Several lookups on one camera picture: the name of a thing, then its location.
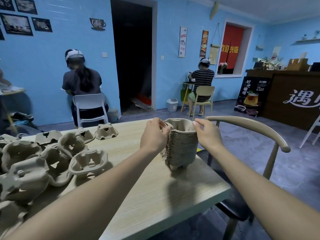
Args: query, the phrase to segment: trash can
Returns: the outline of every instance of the trash can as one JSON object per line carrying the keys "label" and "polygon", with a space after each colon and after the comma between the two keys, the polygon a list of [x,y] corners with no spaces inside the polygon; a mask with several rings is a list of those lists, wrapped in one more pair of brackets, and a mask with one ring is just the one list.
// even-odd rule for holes
{"label": "trash can", "polygon": [[169,112],[176,112],[178,107],[178,99],[171,98],[167,100],[167,108]]}
{"label": "trash can", "polygon": [[116,108],[110,108],[106,115],[110,123],[116,122],[118,119],[118,110]]}

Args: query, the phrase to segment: hand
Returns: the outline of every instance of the hand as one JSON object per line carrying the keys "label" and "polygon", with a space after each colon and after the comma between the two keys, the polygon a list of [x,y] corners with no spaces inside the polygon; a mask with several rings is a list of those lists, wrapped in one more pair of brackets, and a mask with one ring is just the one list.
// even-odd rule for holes
{"label": "hand", "polygon": [[159,118],[154,118],[152,121],[149,120],[146,123],[146,128],[141,137],[140,148],[146,148],[153,152],[160,153],[167,144],[170,131],[171,127],[166,126]]}
{"label": "hand", "polygon": [[204,149],[211,147],[223,146],[219,128],[209,120],[195,119],[192,122],[198,136],[198,141]]}

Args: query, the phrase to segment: coffee cup wall decor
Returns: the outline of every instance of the coffee cup wall decor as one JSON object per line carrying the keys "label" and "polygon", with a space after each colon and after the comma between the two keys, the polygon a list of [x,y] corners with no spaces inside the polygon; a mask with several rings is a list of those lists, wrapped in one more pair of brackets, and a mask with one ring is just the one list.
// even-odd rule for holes
{"label": "coffee cup wall decor", "polygon": [[105,30],[104,27],[106,26],[106,23],[103,19],[97,19],[97,18],[90,18],[91,25],[93,26],[92,29],[103,31]]}

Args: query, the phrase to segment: striped shirt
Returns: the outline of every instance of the striped shirt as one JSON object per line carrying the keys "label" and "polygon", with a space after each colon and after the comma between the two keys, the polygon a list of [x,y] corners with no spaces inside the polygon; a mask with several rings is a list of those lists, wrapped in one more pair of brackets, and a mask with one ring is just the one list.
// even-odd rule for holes
{"label": "striped shirt", "polygon": [[[191,77],[195,79],[193,93],[197,97],[197,88],[199,86],[211,86],[212,80],[214,78],[213,70],[197,70],[191,74]],[[197,102],[205,102],[210,99],[210,96],[199,96]]]}

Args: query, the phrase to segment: window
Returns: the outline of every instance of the window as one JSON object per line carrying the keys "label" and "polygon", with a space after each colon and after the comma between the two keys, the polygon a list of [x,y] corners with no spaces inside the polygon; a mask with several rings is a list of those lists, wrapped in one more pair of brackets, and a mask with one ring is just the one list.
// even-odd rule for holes
{"label": "window", "polygon": [[216,77],[242,77],[253,26],[225,22]]}

